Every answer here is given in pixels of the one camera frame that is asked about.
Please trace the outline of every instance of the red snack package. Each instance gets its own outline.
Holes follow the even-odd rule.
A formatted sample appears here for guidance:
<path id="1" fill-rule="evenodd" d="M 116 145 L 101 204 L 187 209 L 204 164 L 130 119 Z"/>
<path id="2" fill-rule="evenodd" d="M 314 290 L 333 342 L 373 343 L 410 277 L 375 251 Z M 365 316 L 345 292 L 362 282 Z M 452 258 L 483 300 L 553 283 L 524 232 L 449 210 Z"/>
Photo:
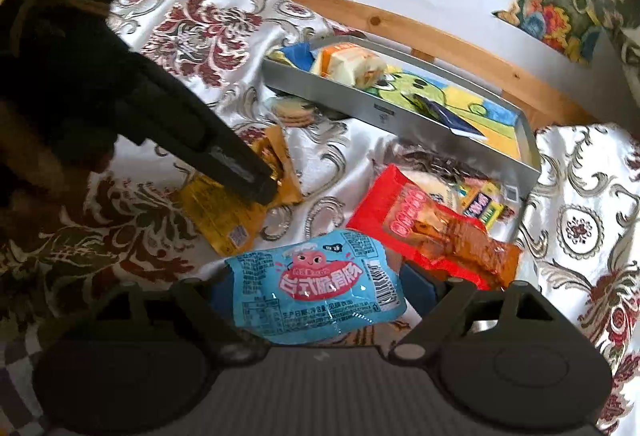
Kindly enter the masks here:
<path id="1" fill-rule="evenodd" d="M 484 225 L 436 203 L 395 165 L 390 165 L 351 217 L 352 228 L 427 270 L 473 282 L 488 290 L 508 285 L 519 250 L 488 238 Z M 478 251 L 469 250 L 468 238 Z M 500 259 L 507 249 L 509 259 Z"/>

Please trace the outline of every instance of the painting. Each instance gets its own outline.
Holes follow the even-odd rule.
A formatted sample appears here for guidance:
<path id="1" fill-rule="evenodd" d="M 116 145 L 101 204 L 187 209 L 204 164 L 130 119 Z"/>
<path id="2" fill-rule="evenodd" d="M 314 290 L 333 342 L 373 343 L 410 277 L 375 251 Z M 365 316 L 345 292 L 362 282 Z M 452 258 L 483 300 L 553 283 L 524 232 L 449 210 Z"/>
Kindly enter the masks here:
<path id="1" fill-rule="evenodd" d="M 518 115 L 442 77 L 423 70 L 420 74 L 405 69 L 392 70 L 375 86 L 364 91 L 415 112 L 420 112 L 420 109 L 415 108 L 405 95 L 416 93 L 423 96 L 475 127 L 483 137 L 478 138 L 479 142 L 513 159 L 520 159 L 515 130 Z"/>
<path id="2" fill-rule="evenodd" d="M 580 64 L 591 62 L 600 36 L 589 0 L 516 0 L 494 15 Z"/>

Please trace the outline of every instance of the gray box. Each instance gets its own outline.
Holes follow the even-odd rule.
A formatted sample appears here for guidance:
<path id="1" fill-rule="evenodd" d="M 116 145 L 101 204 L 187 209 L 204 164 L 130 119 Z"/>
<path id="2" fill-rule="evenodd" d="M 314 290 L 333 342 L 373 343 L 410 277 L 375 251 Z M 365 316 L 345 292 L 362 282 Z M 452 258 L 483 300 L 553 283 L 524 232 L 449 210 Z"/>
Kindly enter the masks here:
<path id="1" fill-rule="evenodd" d="M 529 194 L 540 176 L 540 153 L 527 118 L 521 109 L 481 86 L 434 64 L 364 39 L 332 36 L 312 41 L 311 47 L 316 49 L 347 41 L 443 77 L 452 84 L 471 90 L 482 98 L 513 111 L 518 117 L 515 130 L 521 159 L 510 158 L 473 138 L 456 135 L 449 127 L 438 121 L 396 106 L 378 96 L 268 58 L 265 58 L 262 64 L 264 83 L 269 88 L 336 109 L 400 138 L 415 142 L 426 149 L 466 162 L 491 178 L 517 187 L 522 197 Z"/>

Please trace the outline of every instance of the wooden headboard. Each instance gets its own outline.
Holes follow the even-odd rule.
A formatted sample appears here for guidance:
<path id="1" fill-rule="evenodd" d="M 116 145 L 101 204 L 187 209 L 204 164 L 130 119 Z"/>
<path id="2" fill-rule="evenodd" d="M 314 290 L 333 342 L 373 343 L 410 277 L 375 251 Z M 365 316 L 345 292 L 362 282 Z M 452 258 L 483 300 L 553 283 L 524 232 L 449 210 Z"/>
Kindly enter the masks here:
<path id="1" fill-rule="evenodd" d="M 441 59 L 502 89 L 533 129 L 550 124 L 592 124 L 596 120 L 568 96 L 528 71 L 433 26 L 350 0 L 293 0 L 328 19 L 384 37 L 412 49 L 423 60 Z"/>

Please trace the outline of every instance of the barcode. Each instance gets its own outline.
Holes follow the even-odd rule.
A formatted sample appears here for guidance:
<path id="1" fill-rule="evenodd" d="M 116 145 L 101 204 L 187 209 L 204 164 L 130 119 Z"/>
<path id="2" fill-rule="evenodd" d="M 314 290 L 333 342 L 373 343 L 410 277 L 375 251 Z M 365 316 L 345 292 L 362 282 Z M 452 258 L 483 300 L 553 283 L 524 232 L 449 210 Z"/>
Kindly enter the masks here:
<path id="1" fill-rule="evenodd" d="M 507 199 L 509 201 L 513 201 L 513 202 L 518 201 L 518 189 L 516 187 L 512 187 L 511 185 L 505 185 L 504 189 L 507 191 Z"/>
<path id="2" fill-rule="evenodd" d="M 236 248 L 240 248 L 246 243 L 246 238 L 249 234 L 244 229 L 244 226 L 237 225 L 231 232 L 229 232 L 228 238 L 235 245 Z"/>
<path id="3" fill-rule="evenodd" d="M 391 279 L 386 274 L 378 260 L 370 260 L 366 262 L 369 275 L 376 289 L 376 302 L 382 311 L 392 310 L 400 304 L 398 294 L 391 283 Z"/>

